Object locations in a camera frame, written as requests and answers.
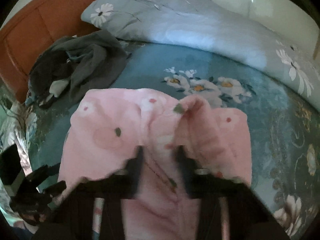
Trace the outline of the pink fleece garment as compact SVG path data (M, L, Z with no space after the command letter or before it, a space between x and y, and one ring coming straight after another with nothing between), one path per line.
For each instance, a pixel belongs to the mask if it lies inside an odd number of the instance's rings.
M144 147L139 193L124 201L127 239L194 239L199 202L183 188L176 146L221 178L252 181L247 116L212 108L201 96L177 100L153 89L90 90L71 117L59 179L68 196L80 179L98 180L120 169Z

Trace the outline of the teal floral bed sheet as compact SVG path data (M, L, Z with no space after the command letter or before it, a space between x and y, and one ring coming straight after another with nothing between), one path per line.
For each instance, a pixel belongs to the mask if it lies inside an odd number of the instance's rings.
M303 98L263 73L225 57L160 44L125 42L131 58L115 87L159 89L176 98L183 89L165 83L165 67L196 69L196 79L216 85L231 77L244 93L239 101L224 93L222 104L247 114L253 157L253 189L272 211L287 200L300 203L297 219L285 225L300 239L319 210L319 114Z

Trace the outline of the dark grey garment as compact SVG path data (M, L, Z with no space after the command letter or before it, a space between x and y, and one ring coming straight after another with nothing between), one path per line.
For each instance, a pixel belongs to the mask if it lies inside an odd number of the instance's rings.
M69 105L76 104L89 90L110 87L128 58L121 43L106 30L62 37L31 68L25 104L49 108L63 96Z

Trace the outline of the orange-brown headboard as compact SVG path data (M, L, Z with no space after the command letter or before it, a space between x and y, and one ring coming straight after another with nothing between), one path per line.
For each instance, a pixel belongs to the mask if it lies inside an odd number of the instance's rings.
M1 29L1 79L15 99L24 102L29 73L37 57L64 36L97 30L82 12L94 0L33 0Z

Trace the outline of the grey-blue daisy quilt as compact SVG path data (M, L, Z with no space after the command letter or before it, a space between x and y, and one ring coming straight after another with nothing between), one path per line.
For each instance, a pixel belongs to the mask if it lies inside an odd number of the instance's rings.
M212 0L95 0L81 19L122 40L228 57L279 80L319 107L319 65L274 31Z

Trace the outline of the white black-striped wardrobe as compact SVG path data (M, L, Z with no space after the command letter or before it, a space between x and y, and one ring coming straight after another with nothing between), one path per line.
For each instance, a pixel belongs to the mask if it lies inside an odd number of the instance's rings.
M290 0L213 0L219 6L257 21L319 60L319 26Z

